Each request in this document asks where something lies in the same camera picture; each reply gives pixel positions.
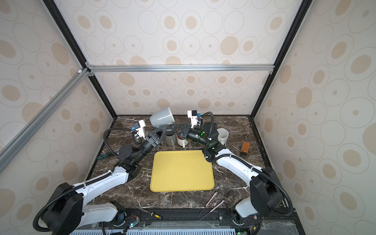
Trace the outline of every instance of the black cable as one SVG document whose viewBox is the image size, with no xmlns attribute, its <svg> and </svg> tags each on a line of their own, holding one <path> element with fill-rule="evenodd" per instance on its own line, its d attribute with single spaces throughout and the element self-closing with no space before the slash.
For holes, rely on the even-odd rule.
<svg viewBox="0 0 376 235">
<path fill-rule="evenodd" d="M 103 222 L 101 222 L 101 223 L 102 223 L 102 233 L 103 233 L 103 235 L 106 235 L 105 226 L 104 226 Z"/>
<path fill-rule="evenodd" d="M 282 193 L 282 195 L 284 196 L 284 198 L 286 198 L 287 200 L 287 204 L 288 204 L 288 211 L 287 213 L 279 213 L 275 210 L 273 210 L 274 213 L 276 214 L 279 214 L 279 215 L 284 215 L 284 216 L 289 216 L 293 213 L 293 202 L 291 201 L 289 195 L 287 194 L 287 192 L 282 188 L 282 186 L 277 183 L 273 178 L 271 178 L 268 174 L 265 174 L 264 172 L 256 169 L 255 167 L 252 167 L 251 165 L 249 165 L 246 161 L 244 161 L 243 159 L 241 159 L 240 157 L 234 155 L 234 154 L 229 154 L 229 153 L 226 153 L 226 154 L 222 154 L 220 156 L 218 156 L 217 158 L 214 158 L 212 160 L 210 159 L 206 159 L 208 162 L 215 162 L 217 160 L 219 160 L 220 158 L 224 158 L 224 157 L 231 157 L 231 158 L 235 158 L 236 160 L 240 161 L 241 163 L 243 163 L 244 165 L 246 165 L 248 168 L 250 168 L 252 171 L 258 173 L 259 175 L 261 175 L 263 178 L 269 180 L 270 182 L 272 182 L 278 189 L 279 191 Z"/>
<path fill-rule="evenodd" d="M 142 139 L 140 139 L 139 142 L 136 141 L 136 136 L 135 136 L 136 131 L 135 130 L 132 130 L 130 133 L 131 133 L 131 136 L 132 136 L 132 140 L 135 144 L 141 144 L 142 143 Z"/>
<path fill-rule="evenodd" d="M 204 147 L 204 150 L 203 150 L 205 159 L 207 159 L 206 154 L 207 154 L 207 150 L 208 150 L 208 147 L 209 147 L 209 144 L 210 144 L 209 139 L 211 139 L 211 133 L 212 133 L 213 126 L 214 126 L 214 114 L 212 112 L 206 112 L 203 115 L 201 115 L 201 117 L 205 117 L 206 115 L 210 115 L 210 129 L 209 129 L 209 133 L 208 133 L 208 139 L 206 140 L 205 147 Z"/>
<path fill-rule="evenodd" d="M 96 179 L 93 179 L 93 180 L 90 180 L 90 181 L 87 181 L 86 182 L 86 186 L 90 185 L 90 184 L 93 184 L 95 182 L 98 182 L 102 179 L 105 179 L 107 178 L 108 176 L 112 175 L 112 172 L 109 172 L 107 174 L 105 174 L 104 176 L 101 176 L 99 178 L 96 178 Z M 76 187 L 73 187 L 71 189 L 68 189 L 67 191 L 65 191 L 64 193 L 60 194 L 59 196 L 57 196 L 56 198 L 50 200 L 44 207 L 42 207 L 42 209 L 36 214 L 34 220 L 33 220 L 33 228 L 38 231 L 38 232 L 49 232 L 51 231 L 49 228 L 47 227 L 41 227 L 39 226 L 38 224 L 38 221 L 39 221 L 39 218 L 42 217 L 42 215 L 47 211 L 47 209 L 52 206 L 55 202 L 57 202 L 59 199 L 61 199 L 62 197 L 64 197 L 65 195 L 68 195 L 74 191 L 76 191 L 77 189 L 80 189 L 80 188 L 83 188 L 84 185 L 81 184 L 81 185 L 78 185 Z"/>
<path fill-rule="evenodd" d="M 112 148 L 108 144 L 108 140 L 107 140 L 107 134 L 108 134 L 108 132 L 111 132 L 112 130 L 127 130 L 127 131 L 132 131 L 132 130 L 127 129 L 127 128 L 114 127 L 114 128 L 109 128 L 109 129 L 107 129 L 103 132 L 103 142 L 104 142 L 105 146 L 110 150 L 111 154 L 116 156 L 117 154 L 112 150 Z"/>
</svg>

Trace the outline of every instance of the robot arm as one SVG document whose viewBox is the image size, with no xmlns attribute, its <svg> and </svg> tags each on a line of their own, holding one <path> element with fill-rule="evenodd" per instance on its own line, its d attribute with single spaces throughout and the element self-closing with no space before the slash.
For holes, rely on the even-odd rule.
<svg viewBox="0 0 376 235">
<path fill-rule="evenodd" d="M 152 130 L 144 137 L 144 121 L 139 121 L 137 124 L 138 128 L 135 128 L 137 136 L 145 139 L 141 145 L 138 148 L 128 144 L 122 146 L 116 156 L 120 162 L 113 170 L 82 183 L 59 185 L 49 202 L 59 199 L 54 204 L 45 206 L 45 209 L 38 213 L 39 216 L 37 214 L 33 223 L 34 229 L 40 232 L 52 231 L 53 234 L 65 235 L 70 234 L 77 227 L 95 222 L 111 221 L 114 225 L 124 222 L 126 213 L 119 203 L 108 202 L 89 206 L 87 203 L 111 188 L 136 177 L 142 168 L 140 162 L 162 143 L 167 130 L 166 125 Z M 40 217 L 48 228 L 38 225 Z"/>
</svg>

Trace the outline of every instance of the wall panel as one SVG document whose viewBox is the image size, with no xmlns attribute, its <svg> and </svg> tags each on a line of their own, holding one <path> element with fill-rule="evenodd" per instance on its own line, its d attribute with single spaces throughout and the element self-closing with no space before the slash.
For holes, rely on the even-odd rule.
<svg viewBox="0 0 376 235">
<path fill-rule="evenodd" d="M 1 1 L 0 150 L 80 67 L 39 1 Z"/>
<path fill-rule="evenodd" d="M 250 114 L 269 71 L 96 73 L 121 114 Z"/>
<path fill-rule="evenodd" d="M 374 234 L 376 4 L 318 0 L 256 118 L 304 230 Z"/>
<path fill-rule="evenodd" d="M 56 2 L 94 65 L 272 64 L 301 3 Z"/>
<path fill-rule="evenodd" d="M 85 180 L 112 118 L 84 79 L 0 173 L 0 233 L 30 234 L 63 183 Z"/>
</svg>

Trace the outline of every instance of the black frame bar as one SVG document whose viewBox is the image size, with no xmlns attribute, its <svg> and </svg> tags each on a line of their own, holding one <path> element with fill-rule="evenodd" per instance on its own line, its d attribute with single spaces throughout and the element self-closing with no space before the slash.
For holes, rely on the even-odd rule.
<svg viewBox="0 0 376 235">
<path fill-rule="evenodd" d="M 299 30 L 299 27 L 300 25 L 302 24 L 303 22 L 303 19 L 310 7 L 312 3 L 312 0 L 303 0 L 300 7 L 299 7 L 299 10 L 298 12 L 296 13 L 295 15 L 295 18 L 294 18 L 294 21 L 290 27 L 290 30 L 288 31 L 287 33 L 287 36 L 285 38 L 285 41 L 283 42 L 282 44 L 282 47 L 281 47 L 281 50 L 279 51 L 278 55 L 277 55 L 277 58 L 276 58 L 276 61 L 274 62 L 274 69 L 273 69 L 273 72 L 268 76 L 268 78 L 266 79 L 266 82 L 265 82 L 265 85 L 264 87 L 262 88 L 261 90 L 261 93 L 259 95 L 259 97 L 257 98 L 257 101 L 256 101 L 256 104 L 252 110 L 252 113 L 250 115 L 250 118 L 249 118 L 249 123 L 250 125 L 252 126 L 252 130 L 253 130 L 253 133 L 255 135 L 255 138 L 256 138 L 256 141 L 257 141 L 257 144 L 259 146 L 259 149 L 260 149 L 260 153 L 261 153 L 261 156 L 264 160 L 264 163 L 265 163 L 265 166 L 269 166 L 269 167 L 272 167 L 271 166 L 271 163 L 270 163 L 270 160 L 269 160 L 269 157 L 268 157 L 268 154 L 265 150 L 265 146 L 264 144 L 262 143 L 262 139 L 261 139 L 261 136 L 260 136 L 260 133 L 258 132 L 258 129 L 256 127 L 256 123 L 255 123 L 255 117 L 256 117 L 256 114 L 257 112 L 259 111 L 265 97 L 266 97 L 266 94 L 268 93 L 269 91 L 269 88 L 271 86 L 271 84 L 273 83 L 273 80 L 275 78 L 275 76 L 277 75 L 278 73 L 278 70 L 279 68 L 281 67 L 282 65 L 282 62 L 296 36 L 296 33 L 298 32 Z"/>
<path fill-rule="evenodd" d="M 85 64 L 87 60 L 86 60 L 84 54 L 82 53 L 80 47 L 78 46 L 77 41 L 75 40 L 72 32 L 70 31 L 67 23 L 64 20 L 64 17 L 61 15 L 61 13 L 60 13 L 58 7 L 56 6 L 55 2 L 53 0 L 43 0 L 43 2 L 46 5 L 48 11 L 50 12 L 52 18 L 55 20 L 57 26 L 59 27 L 60 32 L 63 34 L 65 40 L 67 41 L 70 48 L 72 49 L 74 55 L 76 56 L 76 58 L 80 62 L 80 65 L 83 68 L 88 68 L 87 65 Z M 98 92 L 98 94 L 99 94 L 100 98 L 102 99 L 104 105 L 106 106 L 108 112 L 111 114 L 112 118 L 116 119 L 117 114 L 116 114 L 114 108 L 112 107 L 110 101 L 108 100 L 106 94 L 104 93 L 102 87 L 100 86 L 100 84 L 99 84 L 97 78 L 95 77 L 95 75 L 92 74 L 92 76 L 89 76 L 89 79 L 90 79 L 92 85 L 94 86 L 95 90 Z"/>
</svg>

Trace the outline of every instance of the yellow tray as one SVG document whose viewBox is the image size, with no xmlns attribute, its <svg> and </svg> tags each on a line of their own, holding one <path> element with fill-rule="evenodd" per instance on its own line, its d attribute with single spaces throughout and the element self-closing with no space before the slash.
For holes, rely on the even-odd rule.
<svg viewBox="0 0 376 235">
<path fill-rule="evenodd" d="M 214 188 L 212 164 L 201 150 L 159 151 L 154 155 L 153 192 L 198 191 Z"/>
</svg>

